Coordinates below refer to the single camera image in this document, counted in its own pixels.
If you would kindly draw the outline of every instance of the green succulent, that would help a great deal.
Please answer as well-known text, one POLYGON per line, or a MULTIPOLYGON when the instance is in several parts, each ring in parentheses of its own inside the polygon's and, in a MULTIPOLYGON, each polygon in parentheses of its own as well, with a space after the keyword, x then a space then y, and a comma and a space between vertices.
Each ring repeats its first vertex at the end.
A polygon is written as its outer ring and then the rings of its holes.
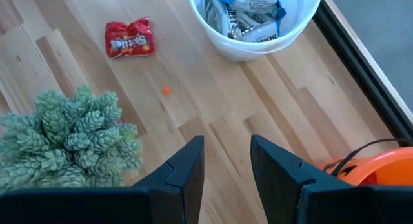
POLYGON ((117 100, 83 85, 70 99, 40 93, 32 115, 3 116, 0 190, 123 185, 122 171, 142 165, 141 144, 135 125, 118 124, 117 100))

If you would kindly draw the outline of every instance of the white bucket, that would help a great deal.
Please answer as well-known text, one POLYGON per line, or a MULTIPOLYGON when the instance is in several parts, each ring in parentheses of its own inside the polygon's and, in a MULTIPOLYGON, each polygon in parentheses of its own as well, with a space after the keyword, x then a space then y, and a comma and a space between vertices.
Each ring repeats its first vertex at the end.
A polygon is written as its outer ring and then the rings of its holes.
POLYGON ((199 14, 197 7, 201 0, 189 1, 211 42, 221 54, 234 61, 250 61, 284 49, 302 33, 320 4, 320 0, 280 0, 287 11, 281 21, 280 37, 264 43, 246 43, 230 39, 214 30, 199 14))

